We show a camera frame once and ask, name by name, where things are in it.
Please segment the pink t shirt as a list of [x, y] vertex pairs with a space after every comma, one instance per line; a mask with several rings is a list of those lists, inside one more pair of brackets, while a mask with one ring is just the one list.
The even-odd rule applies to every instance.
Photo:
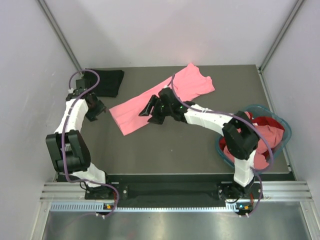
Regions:
[[[148, 124], [148, 118], [139, 116], [139, 113], [147, 105], [152, 95], [157, 96], [163, 87], [171, 86], [171, 79], [169, 77], [140, 95], [109, 109], [112, 118], [124, 136]], [[203, 76], [199, 68], [192, 63], [175, 74], [173, 86], [182, 101], [192, 101], [201, 95], [215, 91], [212, 78]]]

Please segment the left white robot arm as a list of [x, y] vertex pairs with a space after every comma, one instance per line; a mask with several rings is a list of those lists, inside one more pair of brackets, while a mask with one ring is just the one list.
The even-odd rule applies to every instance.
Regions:
[[109, 198], [114, 191], [105, 171], [98, 169], [91, 161], [90, 151], [81, 135], [83, 121], [96, 121], [97, 116], [106, 111], [106, 107], [92, 91], [86, 92], [79, 100], [77, 97], [90, 88], [87, 79], [78, 79], [76, 88], [70, 89], [66, 97], [66, 108], [58, 128], [45, 138], [46, 146], [54, 170], [65, 173], [76, 180], [84, 180], [87, 200]]

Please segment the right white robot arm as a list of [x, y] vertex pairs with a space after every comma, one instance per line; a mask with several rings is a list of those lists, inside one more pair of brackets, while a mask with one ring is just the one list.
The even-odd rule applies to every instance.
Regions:
[[192, 101], [181, 101], [171, 88], [165, 87], [150, 97], [139, 116], [148, 117], [148, 123], [157, 125], [163, 124], [166, 117], [172, 117], [177, 122], [197, 125], [220, 134], [234, 158], [233, 182], [220, 191], [221, 197], [240, 199], [251, 193], [255, 178], [254, 158], [260, 138], [245, 112], [213, 113]]

